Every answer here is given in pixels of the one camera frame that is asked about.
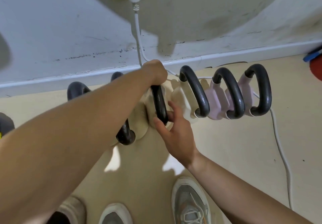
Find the floor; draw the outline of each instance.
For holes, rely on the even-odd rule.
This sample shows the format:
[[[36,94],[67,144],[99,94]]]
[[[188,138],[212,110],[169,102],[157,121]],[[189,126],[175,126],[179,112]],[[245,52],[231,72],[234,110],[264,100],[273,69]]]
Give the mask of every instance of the floor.
[[[260,61],[271,80],[273,104],[280,141],[292,171],[294,210],[313,223],[322,223],[322,82],[308,64],[293,56]],[[236,79],[250,66],[227,65]],[[216,68],[196,72],[212,76]],[[168,95],[177,85],[169,76],[164,85]],[[203,80],[204,87],[209,80]],[[257,90],[256,80],[252,85]],[[66,91],[54,91],[0,99],[1,112],[16,126],[67,100]],[[286,172],[280,157],[270,113],[239,120],[200,119],[192,125],[198,149],[238,177],[288,206]],[[75,190],[87,207],[88,224],[97,224],[104,208],[112,202],[124,203],[135,223],[173,223],[171,190],[179,174],[165,163],[169,154],[157,132],[149,128],[135,144],[118,146],[119,168],[104,172],[111,153],[106,152]],[[208,197],[212,223],[230,223]]]

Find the sneaker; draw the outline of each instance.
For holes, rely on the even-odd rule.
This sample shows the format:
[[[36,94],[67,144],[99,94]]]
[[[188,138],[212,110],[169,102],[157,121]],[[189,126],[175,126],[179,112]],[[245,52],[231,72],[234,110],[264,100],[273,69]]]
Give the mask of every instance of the sneaker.
[[[47,224],[85,224],[86,208],[85,205],[73,196],[67,198],[52,214]]]
[[[180,177],[175,182],[171,203],[175,224],[211,224],[206,195],[192,178]]]
[[[108,205],[103,211],[99,224],[133,224],[131,214],[121,203]]]

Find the person's right hand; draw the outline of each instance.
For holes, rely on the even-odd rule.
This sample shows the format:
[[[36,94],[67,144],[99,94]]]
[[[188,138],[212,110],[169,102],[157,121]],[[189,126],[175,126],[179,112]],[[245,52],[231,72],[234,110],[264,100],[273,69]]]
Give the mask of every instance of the person's right hand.
[[[168,78],[168,72],[158,59],[144,63],[141,69],[151,78],[151,85],[161,85]]]
[[[173,112],[168,111],[169,121],[173,122],[171,130],[168,131],[157,117],[153,118],[153,122],[169,153],[188,168],[198,154],[194,134],[190,122],[183,117],[182,109],[172,101],[169,101],[168,105],[173,109]]]

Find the wall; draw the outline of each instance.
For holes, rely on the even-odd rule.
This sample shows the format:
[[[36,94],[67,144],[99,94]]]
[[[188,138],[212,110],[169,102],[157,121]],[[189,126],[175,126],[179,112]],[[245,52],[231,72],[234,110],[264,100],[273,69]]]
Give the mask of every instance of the wall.
[[[0,0],[0,83],[138,64],[127,1]],[[142,38],[160,60],[321,37],[321,0],[143,0]]]

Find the shoelace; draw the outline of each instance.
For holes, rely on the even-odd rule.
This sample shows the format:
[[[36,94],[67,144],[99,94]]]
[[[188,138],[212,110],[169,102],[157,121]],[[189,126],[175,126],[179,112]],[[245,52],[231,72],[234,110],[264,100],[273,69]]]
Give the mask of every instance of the shoelace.
[[[197,203],[196,203],[196,201],[193,198],[191,193],[190,193],[190,195],[191,195],[191,198],[193,199],[193,201],[195,203],[195,206],[197,207],[197,209],[199,211],[192,210],[192,211],[189,211],[187,213],[182,214],[181,215],[181,221],[184,221],[187,224],[202,224],[202,220],[203,220],[203,217],[204,217],[203,210],[202,210],[202,208],[200,206],[197,205]],[[186,220],[185,217],[186,217],[186,215],[189,215],[189,214],[197,214],[197,218],[195,220]]]

